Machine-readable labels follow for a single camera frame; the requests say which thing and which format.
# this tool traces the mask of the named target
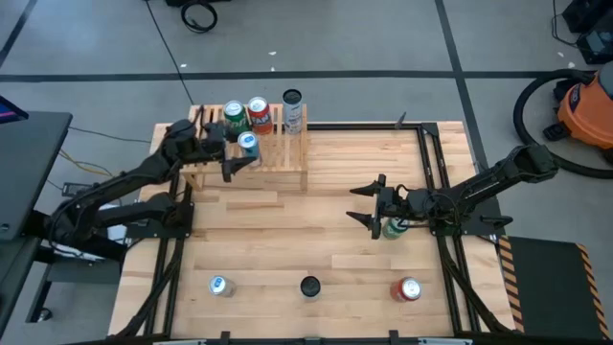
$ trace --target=warning stripe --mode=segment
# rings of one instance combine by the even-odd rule
[[[513,254],[511,252],[511,242],[508,236],[498,239],[500,251],[500,263],[503,267],[502,274],[505,279],[505,289],[511,305],[511,314],[515,328],[524,333],[524,318],[521,314],[521,304],[519,303],[519,289],[517,288],[517,277],[515,276],[515,265],[513,264]]]
[[[592,271],[592,263],[590,262],[590,258],[587,255],[587,248],[582,244],[577,244],[577,248],[581,252],[581,258],[583,259],[583,267],[585,268],[585,276],[587,278],[587,284],[590,287],[590,293],[592,293],[592,297],[594,300],[594,307],[596,308],[596,316],[599,320],[599,326],[602,332],[602,339],[609,340],[611,338],[611,334],[609,333],[609,329],[606,327],[606,321],[604,320],[604,309],[601,304],[601,297],[598,294],[598,289],[596,288],[596,279],[594,279],[594,271]]]

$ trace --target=green soda can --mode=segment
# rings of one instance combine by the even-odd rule
[[[388,240],[395,240],[409,230],[409,220],[402,218],[387,218],[383,226],[383,236]]]
[[[226,118],[226,125],[234,135],[251,130],[247,120],[245,107],[239,101],[230,101],[223,106],[223,116]]]

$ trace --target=gray floor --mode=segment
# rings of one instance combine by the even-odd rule
[[[465,71],[547,71],[576,65],[579,53],[550,36],[550,0],[443,0]],[[561,11],[568,0],[558,1]],[[27,0],[0,2],[0,47]],[[205,35],[187,31],[179,10],[150,2],[182,72],[275,71],[451,71],[435,0],[233,0],[215,4],[217,28]],[[570,37],[560,23],[560,35]],[[174,67],[140,0],[37,0],[4,64],[3,75],[168,74]],[[530,82],[521,79],[467,80],[489,163],[520,144],[511,112]],[[303,91],[313,121],[463,120],[453,79],[324,78],[189,80],[195,103],[246,102],[262,95],[277,102],[283,90]],[[125,137],[148,139],[153,124],[186,115],[190,102],[179,81],[0,82],[0,94],[29,110],[69,111],[73,125]],[[526,108],[530,127],[551,120],[546,90]],[[127,170],[147,146],[71,131],[64,149],[79,160],[112,172]],[[553,150],[601,166],[580,145]],[[101,179],[58,159],[56,184]],[[515,222],[510,235],[581,242],[588,247],[606,317],[613,320],[613,264],[607,258],[613,232],[608,223],[610,182],[561,172],[556,179],[519,186],[500,195]],[[61,197],[47,185],[37,208],[50,212]],[[23,323],[42,266],[31,272],[2,343],[66,343],[105,335],[116,287],[57,285],[48,307],[55,318]]]

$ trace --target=white can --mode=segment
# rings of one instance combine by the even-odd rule
[[[303,95],[296,89],[284,92],[284,125],[288,134],[298,134],[303,129]]]
[[[237,285],[222,276],[214,276],[209,281],[209,291],[213,296],[232,297],[237,290]]]

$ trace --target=can lid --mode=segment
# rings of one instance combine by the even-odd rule
[[[258,138],[254,132],[242,132],[238,136],[238,145],[242,148],[253,148],[258,143]]]
[[[313,276],[308,276],[300,283],[300,291],[306,297],[315,297],[322,289],[319,280]]]
[[[225,112],[226,115],[236,116],[239,115],[241,111],[242,103],[239,101],[230,101],[223,106],[223,112]]]
[[[284,102],[287,104],[297,104],[303,99],[303,94],[296,89],[289,89],[284,92]]]
[[[421,284],[415,278],[407,278],[402,282],[402,293],[409,299],[421,296]]]
[[[209,290],[212,294],[220,294],[226,289],[226,280],[222,276],[214,276],[209,281]]]
[[[249,101],[249,109],[252,111],[262,111],[266,109],[268,103],[263,97],[254,97]]]
[[[409,230],[409,219],[394,218],[394,225],[398,230]]]

